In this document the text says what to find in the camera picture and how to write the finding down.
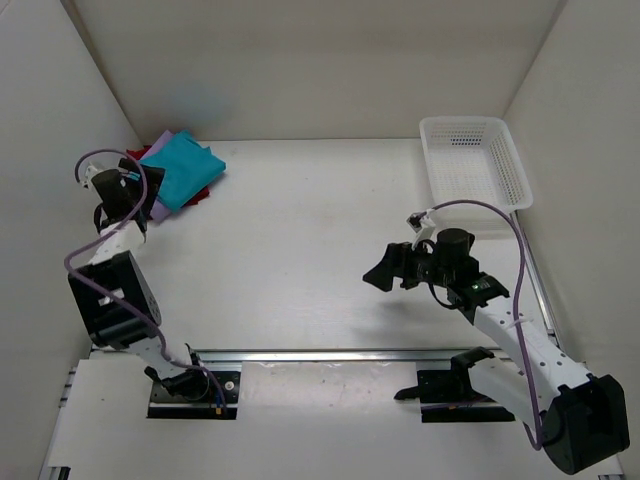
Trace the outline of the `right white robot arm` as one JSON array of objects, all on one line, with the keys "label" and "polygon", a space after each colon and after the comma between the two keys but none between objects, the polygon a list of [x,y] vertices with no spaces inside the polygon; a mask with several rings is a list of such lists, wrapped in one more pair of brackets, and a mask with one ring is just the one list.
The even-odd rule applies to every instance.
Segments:
[{"label": "right white robot arm", "polygon": [[390,243],[364,282],[389,292],[396,279],[409,290],[426,284],[447,292],[446,308],[493,339],[507,354],[484,347],[452,357],[438,382],[407,388],[399,400],[452,393],[464,402],[484,396],[528,427],[539,428],[541,448],[566,474],[576,474],[630,445],[624,390],[610,375],[597,377],[572,360],[517,312],[515,296],[480,269],[470,254],[475,237],[457,228],[431,240]]}]

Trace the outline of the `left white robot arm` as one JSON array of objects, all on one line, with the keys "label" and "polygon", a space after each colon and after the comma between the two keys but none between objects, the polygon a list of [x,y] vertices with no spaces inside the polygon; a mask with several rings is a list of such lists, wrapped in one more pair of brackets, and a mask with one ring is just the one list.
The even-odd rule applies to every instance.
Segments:
[{"label": "left white robot arm", "polygon": [[145,362],[146,375],[171,397],[204,400],[212,391],[198,355],[182,346],[171,352],[162,333],[160,309],[134,251],[146,241],[148,221],[164,171],[124,155],[114,168],[82,158],[75,176],[100,199],[93,223],[98,240],[82,247],[91,258],[82,266],[64,262],[68,282],[92,343],[134,355]]}]

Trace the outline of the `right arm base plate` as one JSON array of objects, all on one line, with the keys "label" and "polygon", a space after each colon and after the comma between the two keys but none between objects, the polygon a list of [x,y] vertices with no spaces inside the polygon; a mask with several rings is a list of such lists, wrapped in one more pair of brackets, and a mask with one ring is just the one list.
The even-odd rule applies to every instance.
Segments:
[{"label": "right arm base plate", "polygon": [[445,370],[418,370],[417,384],[394,395],[397,402],[418,400],[421,422],[426,423],[503,423],[515,417],[493,399],[468,390]]}]

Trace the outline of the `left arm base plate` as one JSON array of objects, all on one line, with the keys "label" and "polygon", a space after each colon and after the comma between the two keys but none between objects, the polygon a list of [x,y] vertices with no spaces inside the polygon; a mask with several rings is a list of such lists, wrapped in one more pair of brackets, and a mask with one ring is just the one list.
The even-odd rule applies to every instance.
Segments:
[{"label": "left arm base plate", "polygon": [[152,380],[147,417],[171,420],[235,420],[241,387],[241,372],[213,371],[222,388],[221,396],[210,377],[187,371],[161,380],[152,367],[145,368]]}]

